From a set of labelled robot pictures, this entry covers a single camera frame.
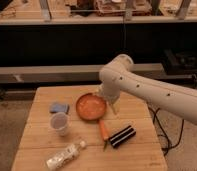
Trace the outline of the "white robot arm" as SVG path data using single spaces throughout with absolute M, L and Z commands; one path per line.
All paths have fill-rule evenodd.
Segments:
M 149 79 L 131 72 L 130 56 L 120 54 L 99 71 L 99 94 L 114 104 L 126 92 L 197 125 L 197 89 Z

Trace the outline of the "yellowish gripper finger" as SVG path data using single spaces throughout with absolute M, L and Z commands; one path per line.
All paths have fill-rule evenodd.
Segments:
M 120 105 L 118 102 L 111 104 L 111 109 L 115 115 L 117 115 L 120 111 Z

